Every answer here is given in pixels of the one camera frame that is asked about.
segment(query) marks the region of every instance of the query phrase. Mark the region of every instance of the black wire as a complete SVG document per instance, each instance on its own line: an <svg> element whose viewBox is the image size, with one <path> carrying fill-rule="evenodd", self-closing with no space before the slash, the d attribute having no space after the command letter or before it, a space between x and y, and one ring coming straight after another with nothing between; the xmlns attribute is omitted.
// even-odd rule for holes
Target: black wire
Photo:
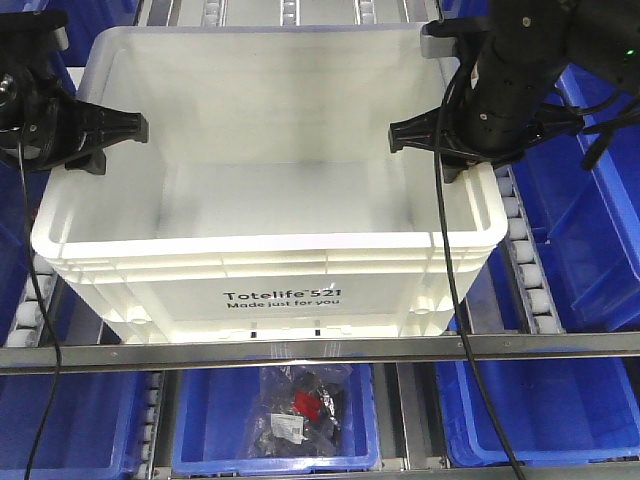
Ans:
<svg viewBox="0 0 640 480"><path fill-rule="evenodd" d="M578 108L576 113L581 116L593 115L594 113L597 113L609 108L611 105L613 105L616 102L616 100L618 100L618 98L620 98L620 95L622 95L622 92L620 90L616 90L611 95L609 95L604 101L598 103L597 105L593 105L591 107Z"/></svg>
<svg viewBox="0 0 640 480"><path fill-rule="evenodd" d="M564 104L565 107L571 108L576 115L580 115L581 117L584 117L585 115L593 115L594 113L598 113L602 110L609 108L611 105L613 105L616 102L616 100L620 98L620 95L622 95L622 92L620 90L616 90L611 95L609 95L606 99L604 99L602 102L596 105L592 105L591 107L580 108L580 107L573 107L571 105L571 101L564 93L564 90L562 90L561 88L555 87L553 91L556 93L556 95L558 95L562 99L562 103Z"/></svg>
<svg viewBox="0 0 640 480"><path fill-rule="evenodd" d="M593 168L595 168L600 157L602 157L605 150L611 144L617 129L640 123L640 111L636 110L638 105L640 105L640 96L636 95L618 112L616 117L605 122L591 125L582 131L587 135L600 134L598 138L589 145L582 162L580 162L580 166L584 170L593 170Z"/></svg>
<svg viewBox="0 0 640 480"><path fill-rule="evenodd" d="M509 443L509 439L502 428L500 420L498 418L498 414L493 406L493 402L489 396L489 392L487 391L486 384L484 383L484 379L482 378L482 373L480 368L478 367L478 363L476 361L475 355L473 354L473 350L471 348L471 342L469 342L468 330L470 330L470 322L466 316L466 313L463 312L464 309L460 308L460 302L458 299L458 290L456 287L456 279L453 273L453 260L451 258L451 245L449 244L449 229L447 226L447 213L445 209L444 203L444 192L442 185L442 158L440 155L440 136L442 130L442 122L444 118L444 111L448 105L449 97L451 92L453 91L453 85L455 83L454 79L449 82L447 89L445 91L444 97L442 98L442 104L440 105L440 111L438 112L438 119L436 122L436 140L435 140L435 148L433 151L434 154L434 166L435 166L435 176L436 176L436 194L438 197L438 215L440 217L440 228L442 230L442 240L444 243L444 258L447 266L447 279L449 281L449 289L451 291L451 300L453 302L453 308L456 314L458 321L460 322L460 338L462 339L462 345L464 347L465 355L467 357L467 361L469 362L469 366L471 367L471 371L473 372L473 376L478 385L478 390L480 390L480 395L482 396L482 400L484 401L485 407L487 408L487 412L489 413L489 418L491 419L491 423L493 424L493 428L498 435L498 439L500 440L500 444L504 449L507 457L509 458L509 463L513 472L516 475L518 480L526 480L526 476L522 471L520 463L516 459L515 453L513 452L513 448Z"/></svg>
<svg viewBox="0 0 640 480"><path fill-rule="evenodd" d="M49 414L51 413L53 399L55 398L56 391L58 389L58 380L60 378L60 370L62 368L62 350L60 350L60 342L58 340L58 336L56 335L53 324L51 323L51 319L49 318L49 315L47 313L47 307L44 303L42 291L40 291L40 285L38 284L38 277L36 275L36 268L34 266L33 248L31 247L31 228L33 227L33 224L31 216L29 215L29 191L24 171L24 144L22 141L22 131L18 133L18 163L20 166L22 200L24 203L24 245L27 251L29 276L31 277L31 283L33 284L33 289L36 294L36 300L38 302L38 307L40 308L40 313L42 314L42 319L44 320L44 325L49 332L49 335L51 335L51 338L53 340L53 347L56 353L56 364L53 370L53 379L51 381L51 389L49 390L49 398L47 400L47 405L42 412L42 418L40 419L40 424L38 425L38 429L36 430L36 435L33 440L33 444L31 445L31 451L29 452L29 460L27 461L27 466L24 471L24 480L29 480L31 478L31 470L33 469L33 464L36 459L38 446L40 445L40 440L42 438L42 432L44 431L44 426L47 422L47 418L49 418Z"/></svg>

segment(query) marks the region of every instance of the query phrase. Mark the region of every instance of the metal rail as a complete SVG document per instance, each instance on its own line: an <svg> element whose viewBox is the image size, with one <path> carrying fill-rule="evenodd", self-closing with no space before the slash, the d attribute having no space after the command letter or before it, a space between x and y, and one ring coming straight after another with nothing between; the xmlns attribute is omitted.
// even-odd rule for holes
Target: metal rail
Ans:
<svg viewBox="0 0 640 480"><path fill-rule="evenodd" d="M479 360L640 356L640 332L473 335ZM63 347L64 372L179 370L293 363L434 362L465 358L457 335L223 344ZM53 348L0 349L1 374L50 372Z"/></svg>

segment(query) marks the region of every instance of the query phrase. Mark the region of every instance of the red item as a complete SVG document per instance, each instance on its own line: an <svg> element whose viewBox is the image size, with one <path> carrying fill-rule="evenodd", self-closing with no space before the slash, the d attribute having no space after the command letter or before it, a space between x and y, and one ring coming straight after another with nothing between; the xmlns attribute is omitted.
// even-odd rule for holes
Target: red item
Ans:
<svg viewBox="0 0 640 480"><path fill-rule="evenodd" d="M320 402L320 400L318 400L317 398L312 397L305 392L296 392L295 401L293 402L293 408L312 422L318 421L318 415L320 413L321 406L322 402Z"/></svg>

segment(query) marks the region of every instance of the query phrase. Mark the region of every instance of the wall of blue bins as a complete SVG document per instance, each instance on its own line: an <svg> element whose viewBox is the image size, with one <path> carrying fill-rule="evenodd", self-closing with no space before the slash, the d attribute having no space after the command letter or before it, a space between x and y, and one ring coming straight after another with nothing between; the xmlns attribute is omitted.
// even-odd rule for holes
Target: wall of blue bins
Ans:
<svg viewBox="0 0 640 480"><path fill-rule="evenodd" d="M258 368L184 372L172 467L181 475L276 475L365 470L379 460L369 365L353 365L345 387L341 452L336 457L241 458L246 423L260 391Z"/></svg>
<svg viewBox="0 0 640 480"><path fill-rule="evenodd" d="M518 460L576 465L640 454L640 411L620 359L480 362ZM437 365L447 450L456 466L507 462L466 362Z"/></svg>
<svg viewBox="0 0 640 480"><path fill-rule="evenodd" d="M600 102L612 87L572 66L561 88L574 105ZM588 119L610 118L609 112ZM640 327L640 127L616 132L592 172L579 166L595 137L561 137L528 152L514 171L535 212L538 230L559 263L571 314L570 331L634 330Z"/></svg>
<svg viewBox="0 0 640 480"><path fill-rule="evenodd" d="M65 374L38 449L33 480L124 480L140 464L139 372ZM50 375L0 377L0 480L21 480L44 410Z"/></svg>

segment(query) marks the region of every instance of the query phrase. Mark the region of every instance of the bagged item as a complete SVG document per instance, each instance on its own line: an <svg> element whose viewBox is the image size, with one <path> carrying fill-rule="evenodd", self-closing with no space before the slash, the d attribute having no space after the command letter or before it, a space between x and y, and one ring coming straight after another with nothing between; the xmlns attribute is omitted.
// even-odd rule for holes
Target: bagged item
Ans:
<svg viewBox="0 0 640 480"><path fill-rule="evenodd" d="M239 458L336 456L349 365L260 369Z"/></svg>

